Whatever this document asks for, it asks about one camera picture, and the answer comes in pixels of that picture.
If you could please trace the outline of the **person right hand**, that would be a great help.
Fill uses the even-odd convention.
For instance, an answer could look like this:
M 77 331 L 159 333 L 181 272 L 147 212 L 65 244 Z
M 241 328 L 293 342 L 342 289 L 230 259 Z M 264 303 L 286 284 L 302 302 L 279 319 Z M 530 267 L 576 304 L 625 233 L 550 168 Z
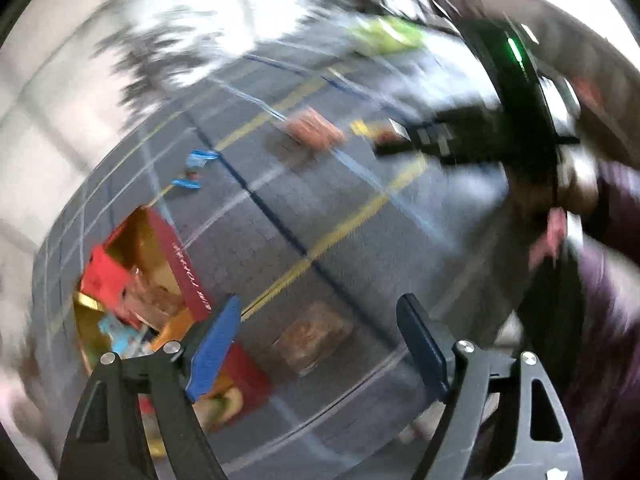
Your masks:
M 597 206 L 598 172 L 596 159 L 585 148 L 564 146 L 556 170 L 556 183 L 551 185 L 551 203 L 544 232 L 528 253 L 528 268 L 536 270 L 547 258 L 555 261 L 570 230 L 570 224 L 587 217 Z

